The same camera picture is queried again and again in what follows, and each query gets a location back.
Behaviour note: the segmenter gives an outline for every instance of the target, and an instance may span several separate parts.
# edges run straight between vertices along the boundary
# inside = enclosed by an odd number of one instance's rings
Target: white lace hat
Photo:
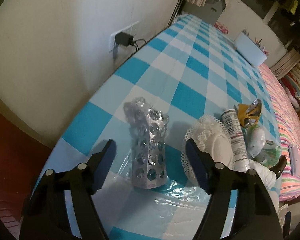
[[[233,170],[234,156],[228,131],[221,121],[204,115],[187,131],[181,152],[183,169],[194,185],[198,185],[198,182],[185,152],[186,141],[190,138],[195,141],[200,151],[209,153],[215,162],[221,162]]]

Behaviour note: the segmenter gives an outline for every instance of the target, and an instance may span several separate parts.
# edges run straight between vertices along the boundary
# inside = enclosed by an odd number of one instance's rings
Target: bed
[[[166,135],[167,183],[152,190],[131,184],[131,136],[125,102],[144,97],[170,117]],[[265,83],[213,26],[188,15],[127,60],[77,114],[51,152],[47,169],[67,171],[99,152],[112,138],[117,155],[104,186],[92,199],[113,239],[192,239],[210,196],[192,185],[181,163],[187,129],[202,115],[220,118],[238,103],[263,102],[259,123],[266,138],[280,143],[275,111]],[[281,180],[271,191],[279,199]],[[80,237],[71,195],[65,192],[72,233]],[[231,194],[222,236],[231,230],[237,192]]]
[[[282,173],[279,200],[291,200],[300,196],[300,174],[299,176],[291,175],[288,146],[290,144],[300,145],[300,121],[283,87],[268,66],[262,64],[259,66],[259,70],[275,111],[280,134],[282,155],[284,155],[288,161],[287,166]]]

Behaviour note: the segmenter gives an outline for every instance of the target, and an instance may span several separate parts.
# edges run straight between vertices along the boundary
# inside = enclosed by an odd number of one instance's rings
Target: pink striped fabric
[[[291,175],[288,146],[300,145],[300,121],[283,87],[272,74],[267,65],[259,66],[260,74],[269,92],[275,117],[278,123],[282,155],[287,158],[287,166],[282,173],[279,200],[291,200],[300,196],[300,176]]]

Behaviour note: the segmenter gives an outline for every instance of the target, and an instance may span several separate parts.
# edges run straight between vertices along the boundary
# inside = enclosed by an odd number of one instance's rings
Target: plastic bag
[[[250,126],[246,133],[247,153],[255,158],[266,143],[265,131],[257,124]]]
[[[260,154],[256,157],[256,161],[267,168],[275,166],[281,155],[281,147],[276,145],[273,141],[266,141]]]

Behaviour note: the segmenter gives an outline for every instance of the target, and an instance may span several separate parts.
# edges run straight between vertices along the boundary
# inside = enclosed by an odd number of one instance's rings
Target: silver holder with round holes
[[[131,104],[134,125],[132,184],[151,189],[162,186],[167,180],[165,135],[169,117],[155,110],[144,98]]]

